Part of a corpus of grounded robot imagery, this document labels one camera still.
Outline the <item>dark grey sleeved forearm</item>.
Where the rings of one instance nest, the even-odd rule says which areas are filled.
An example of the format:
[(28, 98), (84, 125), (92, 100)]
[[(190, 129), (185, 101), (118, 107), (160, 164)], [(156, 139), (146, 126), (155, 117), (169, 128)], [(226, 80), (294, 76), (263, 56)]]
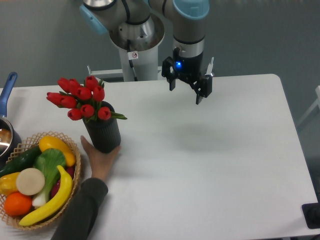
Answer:
[(53, 240), (86, 240), (107, 193), (108, 187), (104, 181), (95, 177), (86, 179), (70, 201), (51, 238)]

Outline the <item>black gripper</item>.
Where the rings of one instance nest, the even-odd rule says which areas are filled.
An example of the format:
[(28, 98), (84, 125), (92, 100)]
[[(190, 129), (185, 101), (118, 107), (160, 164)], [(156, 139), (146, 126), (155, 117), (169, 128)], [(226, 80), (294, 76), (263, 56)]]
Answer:
[(207, 98), (212, 93), (213, 76), (202, 76), (200, 68), (203, 53), (198, 56), (182, 56), (182, 47), (175, 47), (172, 57), (168, 56), (162, 62), (161, 75), (169, 83), (169, 90), (176, 87), (176, 79), (190, 85), (196, 93), (196, 104), (199, 105), (203, 98)]

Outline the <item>person's hand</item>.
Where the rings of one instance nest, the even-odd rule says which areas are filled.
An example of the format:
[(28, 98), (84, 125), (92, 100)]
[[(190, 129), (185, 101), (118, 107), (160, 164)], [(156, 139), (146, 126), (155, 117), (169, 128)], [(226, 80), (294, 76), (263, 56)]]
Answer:
[(91, 177), (105, 182), (121, 150), (121, 146), (117, 146), (109, 153), (103, 153), (91, 145), (83, 135), (80, 136), (80, 141), (88, 156), (91, 167)]

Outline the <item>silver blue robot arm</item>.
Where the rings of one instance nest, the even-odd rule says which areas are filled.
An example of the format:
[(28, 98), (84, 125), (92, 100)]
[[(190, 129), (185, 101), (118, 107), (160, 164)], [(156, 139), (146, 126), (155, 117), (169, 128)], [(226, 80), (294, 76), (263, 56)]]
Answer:
[[(98, 34), (108, 33), (118, 48), (126, 82), (156, 80), (162, 76), (173, 90), (176, 80), (188, 84), (196, 102), (212, 92), (213, 65), (201, 65), (205, 45), (207, 0), (85, 0), (80, 13)], [(173, 26), (172, 55), (158, 62), (164, 39), (162, 18)]]

